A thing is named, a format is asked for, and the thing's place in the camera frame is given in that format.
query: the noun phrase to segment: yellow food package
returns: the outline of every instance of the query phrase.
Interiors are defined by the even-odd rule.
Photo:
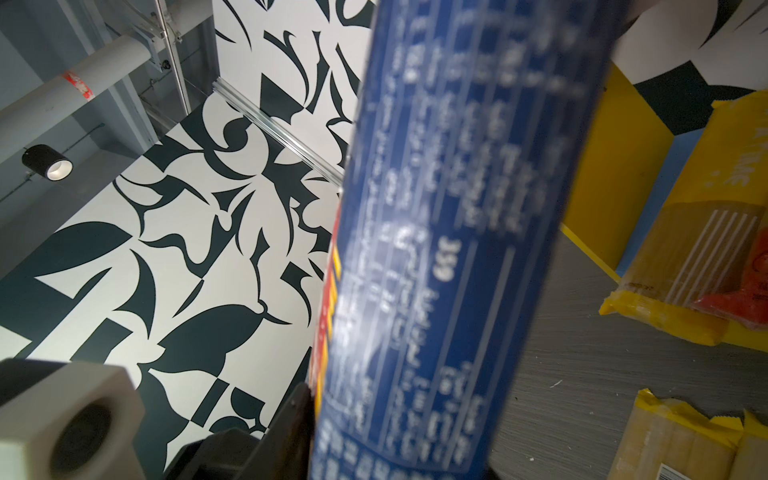
[[[744,435],[733,460],[728,480],[768,478],[768,426],[755,415],[744,412]]]
[[[740,288],[768,206],[768,91],[714,107],[640,250],[600,308],[703,345],[718,344],[728,320],[693,304]]]
[[[608,480],[727,480],[741,420],[711,420],[682,400],[641,390]]]

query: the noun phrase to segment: black hole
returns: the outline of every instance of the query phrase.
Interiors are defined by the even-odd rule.
[[[112,415],[95,403],[86,406],[69,422],[58,438],[51,456],[51,473],[66,474],[85,465],[109,433]]]

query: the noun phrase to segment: nutrition facts label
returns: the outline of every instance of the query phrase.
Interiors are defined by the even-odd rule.
[[[615,3],[381,2],[312,478],[482,470]]]

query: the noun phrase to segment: blue cylindrical can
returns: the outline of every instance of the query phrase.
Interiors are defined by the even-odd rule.
[[[482,474],[624,3],[379,3],[310,371],[311,478]]]

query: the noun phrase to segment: metal pole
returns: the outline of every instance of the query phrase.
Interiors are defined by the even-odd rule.
[[[154,0],[154,6],[157,9],[157,20],[160,22],[160,28],[163,31],[163,40],[165,40],[165,46],[168,49],[170,69],[174,73],[181,106],[184,108],[184,115],[189,115],[192,112],[192,107],[189,94],[187,93],[187,85],[184,83],[184,73],[181,71],[179,52],[176,49],[176,32],[169,26],[167,21],[169,17],[168,7],[165,4],[165,0]]]

